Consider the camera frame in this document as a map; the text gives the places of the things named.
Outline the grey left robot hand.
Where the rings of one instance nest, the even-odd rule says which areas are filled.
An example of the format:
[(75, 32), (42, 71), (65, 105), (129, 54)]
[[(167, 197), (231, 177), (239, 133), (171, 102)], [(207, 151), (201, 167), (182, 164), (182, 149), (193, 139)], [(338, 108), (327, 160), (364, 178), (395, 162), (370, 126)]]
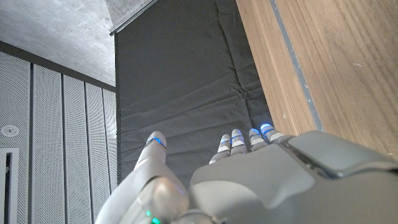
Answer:
[(147, 139), (97, 223), (396, 223), (397, 162), (337, 136), (282, 134), (268, 123), (225, 134), (184, 187), (167, 141)]

